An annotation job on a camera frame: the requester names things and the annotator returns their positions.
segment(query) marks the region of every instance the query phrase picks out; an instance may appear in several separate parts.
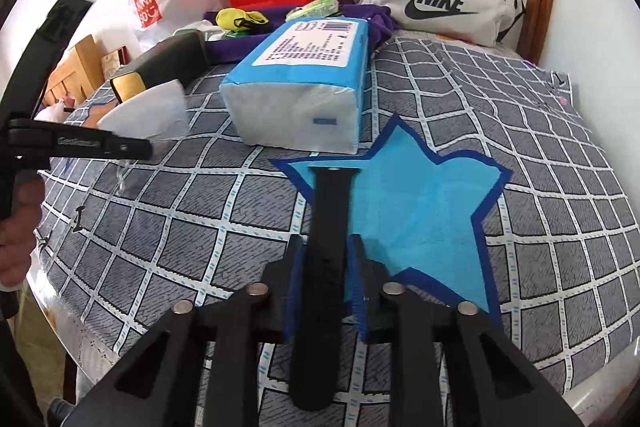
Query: white paper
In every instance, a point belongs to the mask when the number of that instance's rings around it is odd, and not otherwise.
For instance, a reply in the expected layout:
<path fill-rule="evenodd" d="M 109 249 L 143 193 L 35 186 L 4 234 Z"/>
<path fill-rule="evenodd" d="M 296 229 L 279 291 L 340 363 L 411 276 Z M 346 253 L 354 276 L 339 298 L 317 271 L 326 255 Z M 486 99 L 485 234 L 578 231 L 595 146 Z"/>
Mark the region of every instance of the white paper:
<path fill-rule="evenodd" d="M 127 138 L 169 140 L 189 134 L 190 117 L 178 80 L 152 87 L 117 105 L 98 121 L 98 129 Z"/>
<path fill-rule="evenodd" d="M 300 21 L 256 58 L 252 66 L 299 64 L 344 68 L 349 63 L 358 23 L 339 18 Z"/>

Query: metal screw head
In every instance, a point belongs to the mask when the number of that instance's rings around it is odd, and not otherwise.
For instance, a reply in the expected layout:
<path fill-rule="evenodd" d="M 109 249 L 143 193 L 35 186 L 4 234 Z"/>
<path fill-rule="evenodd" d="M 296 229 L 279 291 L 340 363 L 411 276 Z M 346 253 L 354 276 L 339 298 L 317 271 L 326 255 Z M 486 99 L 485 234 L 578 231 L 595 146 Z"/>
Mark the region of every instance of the metal screw head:
<path fill-rule="evenodd" d="M 193 310 L 193 303 L 191 301 L 188 301 L 187 299 L 183 299 L 181 301 L 177 301 L 172 309 L 174 313 L 177 313 L 178 315 L 184 315 Z"/>
<path fill-rule="evenodd" d="M 402 295 L 406 288 L 399 282 L 386 282 L 382 285 L 382 291 L 387 295 Z"/>
<path fill-rule="evenodd" d="M 458 304 L 458 311 L 463 315 L 476 315 L 478 313 L 478 306 L 473 302 L 462 301 Z"/>
<path fill-rule="evenodd" d="M 246 287 L 249 295 L 264 295 L 269 291 L 269 287 L 264 282 L 254 282 Z"/>

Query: purple towel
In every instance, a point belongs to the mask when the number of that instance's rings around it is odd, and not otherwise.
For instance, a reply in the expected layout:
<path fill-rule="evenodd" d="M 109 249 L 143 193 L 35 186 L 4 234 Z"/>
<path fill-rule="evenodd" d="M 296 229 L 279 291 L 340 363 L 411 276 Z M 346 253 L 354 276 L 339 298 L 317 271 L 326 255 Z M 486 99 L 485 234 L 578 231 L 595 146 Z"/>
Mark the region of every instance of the purple towel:
<path fill-rule="evenodd" d="M 284 17 L 293 10 L 293 6 L 264 8 L 260 10 L 269 20 L 270 31 L 284 24 Z M 391 18 L 391 10 L 387 6 L 375 4 L 341 4 L 340 13 L 345 17 L 364 19 L 369 22 L 369 52 L 372 53 L 391 38 L 394 30 L 400 28 Z M 207 12 L 204 18 L 216 23 L 218 12 Z M 251 53 L 270 33 L 250 35 L 235 39 L 206 42 L 207 55 L 211 64 L 239 62 Z"/>

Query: small box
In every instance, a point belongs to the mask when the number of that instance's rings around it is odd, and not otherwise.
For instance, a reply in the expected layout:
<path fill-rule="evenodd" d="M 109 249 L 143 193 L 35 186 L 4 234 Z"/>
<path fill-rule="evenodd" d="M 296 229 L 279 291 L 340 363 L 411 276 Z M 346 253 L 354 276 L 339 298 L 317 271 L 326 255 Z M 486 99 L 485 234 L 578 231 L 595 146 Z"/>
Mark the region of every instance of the small box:
<path fill-rule="evenodd" d="M 363 19 L 300 18 L 278 28 L 220 85 L 242 141 L 355 154 L 367 36 Z"/>
<path fill-rule="evenodd" d="M 172 80 L 179 80 L 187 88 L 206 73 L 208 66 L 202 33 L 192 30 L 158 42 L 117 70 L 110 78 L 111 89 L 119 102 L 126 102 Z"/>

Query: human hand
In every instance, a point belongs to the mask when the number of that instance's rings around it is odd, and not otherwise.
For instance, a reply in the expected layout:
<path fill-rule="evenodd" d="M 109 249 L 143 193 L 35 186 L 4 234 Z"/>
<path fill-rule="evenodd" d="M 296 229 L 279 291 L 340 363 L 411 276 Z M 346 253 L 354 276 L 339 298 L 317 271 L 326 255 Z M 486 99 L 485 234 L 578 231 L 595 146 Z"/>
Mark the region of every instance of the human hand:
<path fill-rule="evenodd" d="M 36 246 L 33 230 L 42 219 L 44 182 L 38 176 L 23 183 L 15 198 L 14 213 L 0 222 L 0 283 L 6 288 L 22 283 L 31 267 L 31 251 Z"/>

